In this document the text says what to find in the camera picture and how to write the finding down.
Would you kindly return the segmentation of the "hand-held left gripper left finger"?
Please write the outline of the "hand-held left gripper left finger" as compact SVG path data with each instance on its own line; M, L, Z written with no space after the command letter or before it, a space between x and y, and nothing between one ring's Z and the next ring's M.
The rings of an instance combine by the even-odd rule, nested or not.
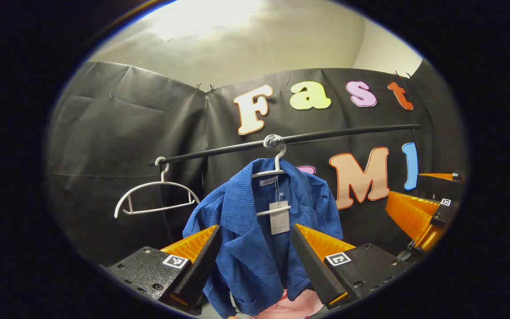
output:
M211 226L163 249L140 248L106 270L123 288L139 296L177 310L195 311L220 246L220 226Z

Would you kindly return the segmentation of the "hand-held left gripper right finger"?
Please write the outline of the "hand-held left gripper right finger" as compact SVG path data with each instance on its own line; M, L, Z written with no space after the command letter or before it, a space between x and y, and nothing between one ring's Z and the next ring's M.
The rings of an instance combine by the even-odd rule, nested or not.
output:
M368 297L412 266L374 244L353 246L300 224L292 226L290 242L328 309Z

